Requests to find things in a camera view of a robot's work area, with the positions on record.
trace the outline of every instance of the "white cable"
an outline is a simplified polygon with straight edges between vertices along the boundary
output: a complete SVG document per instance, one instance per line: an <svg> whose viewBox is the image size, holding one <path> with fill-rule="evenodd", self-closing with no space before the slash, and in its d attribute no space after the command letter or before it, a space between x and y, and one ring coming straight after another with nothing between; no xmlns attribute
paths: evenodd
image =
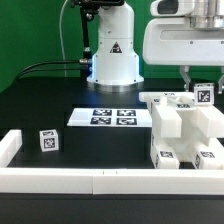
<svg viewBox="0 0 224 224"><path fill-rule="evenodd" d="M62 57L63 57L64 61L66 60L66 56L65 56L65 47L64 47L64 40L63 40L63 33L62 33L62 19L63 19L65 8L66 8L66 6L67 6L69 1L70 0L65 0L63 6L61 8L60 20L59 20L59 33L60 33L60 42L61 42L61 52L62 52Z"/></svg>

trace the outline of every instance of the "black tabletop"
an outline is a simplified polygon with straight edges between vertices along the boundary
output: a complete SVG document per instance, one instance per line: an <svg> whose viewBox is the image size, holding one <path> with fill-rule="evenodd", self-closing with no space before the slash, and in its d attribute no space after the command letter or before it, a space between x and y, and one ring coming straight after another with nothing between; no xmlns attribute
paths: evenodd
<svg viewBox="0 0 224 224"><path fill-rule="evenodd" d="M153 168L150 128L68 127L74 108L146 109L141 91L184 91L182 79L146 79L140 90L106 93L79 78L24 78L0 94L0 137L21 129L9 167ZM224 96L215 98L224 111ZM56 129L60 149L42 153L39 131ZM223 223L223 196L0 194L4 223Z"/></svg>

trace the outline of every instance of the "small white cube with marker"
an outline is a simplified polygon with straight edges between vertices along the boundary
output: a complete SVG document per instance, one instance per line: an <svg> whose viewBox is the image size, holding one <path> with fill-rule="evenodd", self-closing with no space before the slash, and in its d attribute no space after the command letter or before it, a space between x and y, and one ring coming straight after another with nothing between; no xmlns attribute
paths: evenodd
<svg viewBox="0 0 224 224"><path fill-rule="evenodd" d="M40 131L40 146L42 152L59 150L57 131L55 129Z"/></svg>

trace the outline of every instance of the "warning label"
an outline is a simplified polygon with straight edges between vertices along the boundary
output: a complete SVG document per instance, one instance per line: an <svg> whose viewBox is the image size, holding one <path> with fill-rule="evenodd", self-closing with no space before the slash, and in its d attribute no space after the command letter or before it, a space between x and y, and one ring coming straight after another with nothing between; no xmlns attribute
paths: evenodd
<svg viewBox="0 0 224 224"><path fill-rule="evenodd" d="M121 48L119 46L119 44L116 42L113 46L113 48L111 49L110 53L122 53Z"/></svg>

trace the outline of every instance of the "green wall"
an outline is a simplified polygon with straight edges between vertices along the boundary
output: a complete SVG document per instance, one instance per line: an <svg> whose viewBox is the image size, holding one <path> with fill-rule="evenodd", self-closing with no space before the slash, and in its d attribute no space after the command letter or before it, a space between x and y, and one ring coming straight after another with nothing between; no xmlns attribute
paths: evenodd
<svg viewBox="0 0 224 224"><path fill-rule="evenodd" d="M135 51L142 55L144 30L151 19L150 0L127 0L135 11ZM59 39L59 15L64 0L1 0L0 10L0 92L7 88L23 68L41 61L62 59ZM97 19L89 23L93 52L97 49ZM63 19L63 33L67 59L82 57L82 33L79 8L68 5ZM144 77L180 77L175 66L149 66L141 60L140 73ZM193 68L192 77L216 79L219 68ZM60 75L64 73L36 73ZM78 72L69 72L78 76Z"/></svg>

